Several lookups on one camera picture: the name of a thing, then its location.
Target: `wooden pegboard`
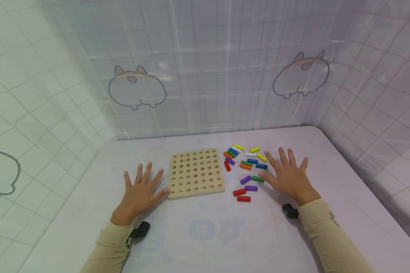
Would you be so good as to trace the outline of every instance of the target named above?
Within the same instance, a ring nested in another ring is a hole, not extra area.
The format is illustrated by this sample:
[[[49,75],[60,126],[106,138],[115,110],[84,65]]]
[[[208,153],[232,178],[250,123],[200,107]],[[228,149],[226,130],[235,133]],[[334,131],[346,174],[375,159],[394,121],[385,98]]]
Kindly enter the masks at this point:
[[[217,149],[174,154],[170,158],[169,199],[225,191]]]

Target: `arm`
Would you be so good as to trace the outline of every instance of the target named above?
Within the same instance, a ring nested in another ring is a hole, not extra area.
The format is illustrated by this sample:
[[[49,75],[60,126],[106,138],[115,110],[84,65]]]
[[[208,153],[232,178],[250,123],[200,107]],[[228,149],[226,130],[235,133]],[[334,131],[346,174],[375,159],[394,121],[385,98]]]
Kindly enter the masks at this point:
[[[334,214],[323,199],[301,206],[299,214],[325,272],[375,272],[351,238],[335,221]]]
[[[142,175],[142,164],[138,165],[135,183],[132,185],[128,172],[125,176],[125,195],[114,210],[110,222],[102,229],[96,246],[88,257],[80,273],[120,273],[126,256],[129,252],[126,240],[129,237],[133,219],[141,212],[154,206],[161,198],[167,195],[165,188],[153,195],[153,189],[161,179],[164,170],[161,169],[149,183],[151,162]]]
[[[329,206],[311,186],[305,175],[308,158],[304,158],[298,168],[292,150],[289,149],[288,153],[289,159],[287,160],[284,150],[280,147],[279,157],[281,163],[278,163],[266,151],[265,155],[279,179],[264,171],[260,171],[259,176],[274,189],[286,193],[299,204],[302,225],[314,244],[325,272],[374,272],[358,248],[335,221],[334,214]]]

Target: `hand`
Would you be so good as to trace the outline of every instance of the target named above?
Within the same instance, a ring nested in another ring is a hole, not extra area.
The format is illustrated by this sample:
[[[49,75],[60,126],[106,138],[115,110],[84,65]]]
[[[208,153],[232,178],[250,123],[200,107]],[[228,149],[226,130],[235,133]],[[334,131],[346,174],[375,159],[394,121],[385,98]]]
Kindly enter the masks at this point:
[[[304,158],[301,166],[298,168],[292,149],[288,149],[289,160],[287,160],[282,147],[279,147],[278,150],[281,163],[278,163],[268,151],[265,152],[266,158],[275,170],[277,178],[265,171],[260,171],[259,176],[275,190],[291,196],[299,206],[320,199],[319,193],[311,186],[310,181],[305,175],[308,157]]]
[[[130,225],[132,220],[139,213],[150,209],[161,198],[169,193],[170,189],[165,188],[153,195],[153,189],[161,179],[164,169],[159,170],[155,178],[147,183],[150,178],[150,171],[151,162],[147,164],[147,169],[144,175],[142,175],[143,165],[139,164],[134,185],[131,183],[129,173],[126,171],[124,172],[126,186],[125,195],[123,196],[120,205],[118,205],[112,213],[111,223],[118,226]]]

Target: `wall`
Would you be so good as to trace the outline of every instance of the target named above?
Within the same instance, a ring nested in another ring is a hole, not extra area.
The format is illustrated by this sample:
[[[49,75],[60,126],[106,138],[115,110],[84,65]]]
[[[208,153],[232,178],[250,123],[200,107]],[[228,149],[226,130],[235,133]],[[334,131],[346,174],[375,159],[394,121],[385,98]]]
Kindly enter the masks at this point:
[[[341,40],[313,124],[410,236],[410,1],[361,2]]]
[[[115,136],[89,122],[101,115],[89,105],[97,89],[77,72],[44,4],[0,1],[0,272],[19,270]]]
[[[0,0],[0,271],[105,141],[306,124],[410,235],[410,0]]]

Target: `long sleeve shirt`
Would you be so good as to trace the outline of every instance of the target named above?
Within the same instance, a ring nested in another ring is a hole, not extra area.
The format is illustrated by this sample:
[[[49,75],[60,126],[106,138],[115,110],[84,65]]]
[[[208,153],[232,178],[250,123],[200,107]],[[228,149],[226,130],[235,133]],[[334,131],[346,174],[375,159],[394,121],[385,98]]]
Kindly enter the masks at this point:
[[[349,236],[335,221],[323,199],[299,208],[303,228],[314,244],[326,273],[375,272]],[[130,226],[109,222],[96,240],[96,246],[80,273],[120,273],[128,254],[126,240]]]

